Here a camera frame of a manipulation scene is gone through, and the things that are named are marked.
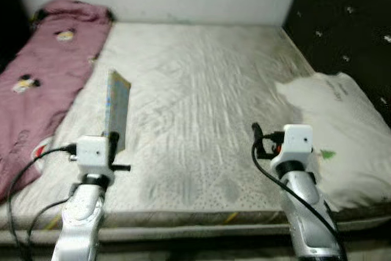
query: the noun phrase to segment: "mattress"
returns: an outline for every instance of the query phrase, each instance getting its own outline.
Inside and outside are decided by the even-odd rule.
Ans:
[[[53,147],[102,133],[110,69],[132,83],[126,149],[116,157],[132,169],[117,172],[106,193],[104,240],[288,232],[279,189],[250,155],[252,122],[269,133],[301,120],[275,83],[313,72],[281,28],[116,23],[95,66]],[[15,197],[20,229],[77,182],[64,154],[40,164],[43,175]],[[3,243],[10,241],[5,208]],[[381,222],[385,209],[343,211],[337,220]],[[54,243],[59,228],[56,207],[34,240]]]

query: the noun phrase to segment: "white pillow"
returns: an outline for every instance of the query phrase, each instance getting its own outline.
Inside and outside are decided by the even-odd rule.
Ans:
[[[277,90],[313,127],[318,186],[333,210],[391,202],[391,130],[350,76],[316,73]]]

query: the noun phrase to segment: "black wire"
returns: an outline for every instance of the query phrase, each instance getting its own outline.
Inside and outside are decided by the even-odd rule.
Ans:
[[[275,177],[273,177],[269,172],[267,172],[263,167],[260,166],[260,164],[258,163],[258,160],[256,158],[256,155],[255,155],[255,149],[257,148],[257,145],[259,145],[259,141],[260,140],[257,140],[255,141],[253,144],[252,144],[252,148],[251,148],[251,157],[252,157],[252,161],[254,162],[255,166],[257,167],[257,169],[262,172],[268,179],[270,179],[272,182],[274,182],[276,185],[278,185],[280,188],[282,188],[284,191],[288,192],[289,194],[291,194],[297,201],[299,201],[306,209],[308,209],[312,214],[314,214],[321,223],[324,224],[324,226],[326,226],[326,228],[328,229],[328,231],[333,235],[333,237],[335,238],[335,240],[337,241],[337,244],[338,244],[338,247],[340,248],[340,251],[341,251],[341,254],[342,254],[342,258],[343,260],[347,260],[347,256],[346,256],[346,251],[345,251],[345,247],[342,243],[342,240],[339,236],[339,233],[325,220],[325,218],[319,213],[317,212],[307,201],[305,201],[302,197],[300,197],[299,195],[297,195],[294,191],[292,191],[286,184],[282,183],[280,180],[276,179]]]
[[[28,170],[37,160],[41,159],[42,157],[46,156],[47,154],[53,153],[53,152],[60,152],[60,151],[68,151],[66,147],[51,149],[49,151],[43,152],[41,155],[35,157],[32,161],[30,161],[22,170],[19,171],[19,173],[12,179],[11,184],[8,188],[7,193],[7,205],[8,205],[8,222],[9,222],[9,229],[10,233],[13,236],[13,239],[15,240],[16,247],[18,249],[19,257],[21,260],[26,260],[25,253],[23,249],[26,249],[26,244],[21,242],[18,238],[18,235],[16,234],[15,229],[15,220],[12,213],[12,197],[13,197],[13,187],[16,185],[18,180],[22,177],[22,175]]]
[[[70,197],[68,197],[68,198],[66,198],[66,199],[64,199],[64,200],[61,200],[61,201],[58,201],[58,202],[49,204],[49,205],[47,205],[46,207],[42,208],[42,209],[36,214],[34,220],[31,222],[30,227],[29,227],[29,229],[28,229],[28,231],[27,231],[27,244],[26,244],[26,246],[27,246],[27,251],[28,251],[28,254],[29,254],[30,257],[32,257],[31,234],[32,234],[32,230],[34,229],[34,226],[35,226],[35,224],[37,223],[39,217],[40,217],[42,214],[44,214],[44,212],[46,212],[47,210],[49,210],[50,208],[65,203],[66,201],[69,200],[69,198],[70,198]]]

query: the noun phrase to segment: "bed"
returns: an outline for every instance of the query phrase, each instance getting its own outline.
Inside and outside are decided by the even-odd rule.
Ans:
[[[132,83],[126,150],[116,157],[132,169],[116,173],[108,189],[102,241],[288,232],[279,189],[250,156],[252,122],[269,133],[304,121],[277,86],[314,72],[283,29],[116,23],[54,147],[102,133],[112,68]],[[65,155],[40,164],[43,175],[15,197],[21,230],[77,181]],[[34,242],[56,242],[60,210],[42,216]],[[364,229],[390,219],[391,205],[346,208],[335,217],[341,230]],[[11,243],[5,205],[0,229],[0,243]]]

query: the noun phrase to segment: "cartoon print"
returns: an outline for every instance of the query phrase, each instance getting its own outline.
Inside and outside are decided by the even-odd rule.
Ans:
[[[57,35],[57,41],[59,42],[67,42],[73,39],[73,36],[75,34],[75,29],[69,29],[67,31],[62,32],[56,32],[54,33]]]
[[[38,79],[32,79],[31,75],[23,75],[18,82],[12,87],[12,90],[18,94],[23,93],[29,88],[39,87],[41,82]]]

